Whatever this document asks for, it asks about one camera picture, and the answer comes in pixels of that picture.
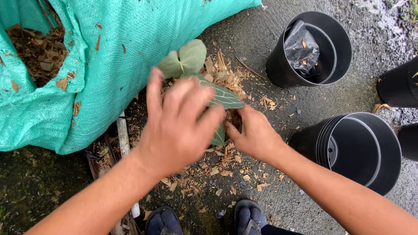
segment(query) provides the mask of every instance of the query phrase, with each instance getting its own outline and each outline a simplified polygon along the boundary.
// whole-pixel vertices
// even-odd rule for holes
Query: black plastic bag
[[[303,21],[295,22],[286,38],[284,49],[290,66],[300,76],[306,78],[315,74],[319,46]]]

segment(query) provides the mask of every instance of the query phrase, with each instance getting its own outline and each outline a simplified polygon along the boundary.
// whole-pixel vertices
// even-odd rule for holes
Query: plant pot
[[[316,74],[302,78],[290,66],[284,51],[284,42],[297,20],[305,23],[319,46]],[[282,88],[332,84],[347,73],[352,60],[350,39],[343,27],[331,16],[308,11],[297,15],[282,32],[279,42],[267,59],[266,71],[269,79]]]
[[[342,114],[295,133],[297,152],[371,190],[386,195],[398,180],[401,151],[396,135],[378,116]]]
[[[380,76],[377,91],[391,107],[418,108],[418,56]]]
[[[398,133],[398,139],[403,156],[418,161],[418,123],[404,126]]]

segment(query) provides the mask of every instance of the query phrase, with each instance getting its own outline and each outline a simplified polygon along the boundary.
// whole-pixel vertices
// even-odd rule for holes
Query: forearm
[[[159,179],[146,173],[137,151],[62,204],[27,234],[108,234]]]
[[[374,191],[332,172],[290,147],[269,157],[350,234],[398,234],[418,231],[417,219]]]

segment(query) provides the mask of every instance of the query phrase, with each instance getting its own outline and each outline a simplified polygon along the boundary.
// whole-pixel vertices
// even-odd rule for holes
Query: green leaf
[[[206,46],[200,39],[193,39],[178,51],[183,73],[197,73],[206,59]]]
[[[180,77],[180,61],[178,61],[177,52],[170,51],[170,53],[164,57],[160,63],[158,63],[158,68],[164,73],[166,78],[171,77]]]
[[[210,144],[224,145],[224,142],[225,142],[225,128],[224,128],[224,124],[221,123],[218,130],[213,135],[212,141],[210,142]]]
[[[215,99],[211,100],[209,106],[220,103],[224,106],[224,109],[239,109],[244,107],[244,104],[232,91],[216,85],[213,82],[209,82],[201,74],[197,73],[185,73],[181,75],[181,78],[195,77],[199,80],[200,84],[205,83],[215,88]]]
[[[170,51],[164,57],[158,68],[163,71],[166,78],[180,77],[183,73],[197,73],[202,68],[206,59],[206,46],[199,39],[193,39],[181,46],[178,51]]]

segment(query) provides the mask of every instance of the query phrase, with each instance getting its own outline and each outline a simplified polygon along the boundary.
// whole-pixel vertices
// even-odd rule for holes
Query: human hand
[[[242,133],[231,123],[226,123],[225,126],[228,136],[238,150],[260,161],[269,162],[271,153],[288,148],[264,114],[249,105],[238,109],[238,113],[242,118]]]
[[[146,94],[148,122],[136,148],[141,164],[158,180],[198,161],[225,116],[224,108],[215,105],[197,120],[214,97],[214,89],[197,80],[177,81],[162,104],[163,76],[152,69]]]

